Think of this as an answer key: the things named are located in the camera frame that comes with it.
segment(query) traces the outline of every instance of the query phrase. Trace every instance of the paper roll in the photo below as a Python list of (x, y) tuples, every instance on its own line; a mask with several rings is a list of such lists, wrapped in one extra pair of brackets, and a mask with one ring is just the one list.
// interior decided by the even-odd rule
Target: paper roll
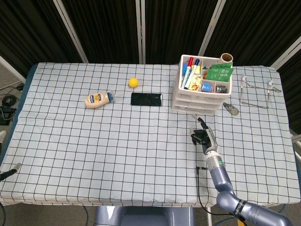
[(217, 64), (224, 64), (233, 61), (233, 56), (229, 53), (223, 53), (221, 58), (217, 61)]

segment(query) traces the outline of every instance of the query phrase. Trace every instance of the table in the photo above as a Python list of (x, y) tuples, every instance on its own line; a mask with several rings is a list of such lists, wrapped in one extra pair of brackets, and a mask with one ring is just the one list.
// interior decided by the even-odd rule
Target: table
[[(206, 162), (188, 136), (190, 128), (200, 125), (190, 114), (171, 109), (177, 69), (57, 63), (32, 68), (0, 169), (17, 162), (22, 167), (0, 183), (0, 201), (199, 206), (195, 168)], [(231, 116), (221, 106), (214, 116), (202, 118), (215, 133), (238, 197), (263, 205), (299, 202), (283, 93), (274, 93), (268, 110), (241, 105), (243, 75), (256, 86), (266, 86), (272, 78), (281, 88), (279, 74), (271, 68), (236, 67), (227, 102), (240, 114)], [(135, 89), (127, 85), (131, 77), (140, 81)], [(85, 108), (88, 94), (107, 90), (116, 91), (114, 103)], [(163, 105), (131, 106), (133, 91), (162, 93)], [(264, 90), (246, 93), (249, 101), (266, 103)], [(217, 191), (207, 170), (200, 172), (200, 186), (203, 204), (216, 204)]]

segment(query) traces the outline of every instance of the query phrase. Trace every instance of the mayonnaise bottle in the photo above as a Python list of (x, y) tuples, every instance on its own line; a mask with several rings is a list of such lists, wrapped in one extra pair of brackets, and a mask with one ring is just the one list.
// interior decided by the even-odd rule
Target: mayonnaise bottle
[(114, 102), (115, 94), (113, 91), (107, 93), (94, 93), (86, 97), (85, 103), (87, 108), (96, 108), (109, 102)]

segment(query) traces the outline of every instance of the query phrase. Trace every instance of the black backdrop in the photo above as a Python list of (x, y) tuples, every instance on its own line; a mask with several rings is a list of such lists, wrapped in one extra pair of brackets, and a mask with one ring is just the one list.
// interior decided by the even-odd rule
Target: black backdrop
[(135, 0), (63, 3), (89, 63), (139, 63)]
[[(135, 0), (63, 0), (91, 63), (138, 63)], [(217, 0), (145, 0), (146, 63), (200, 49)], [(205, 56), (272, 65), (301, 36), (301, 1), (227, 0)], [(26, 77), (38, 62), (81, 59), (52, 0), (1, 0), (0, 56)], [(280, 69), (290, 127), (301, 133), (299, 51)]]
[(205, 56), (271, 66), (301, 36), (301, 1), (227, 0)]
[(197, 55), (217, 0), (146, 0), (147, 64), (177, 64)]
[(290, 128), (301, 134), (301, 50), (278, 72), (281, 75)]
[(38, 62), (81, 62), (52, 0), (1, 1), (0, 56), (24, 77)]

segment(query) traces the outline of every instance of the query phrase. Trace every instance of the red cap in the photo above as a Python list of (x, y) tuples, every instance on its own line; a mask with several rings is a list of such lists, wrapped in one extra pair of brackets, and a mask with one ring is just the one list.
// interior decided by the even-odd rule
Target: red cap
[(192, 66), (192, 61), (193, 61), (193, 57), (190, 57), (189, 62), (188, 62), (188, 67)]

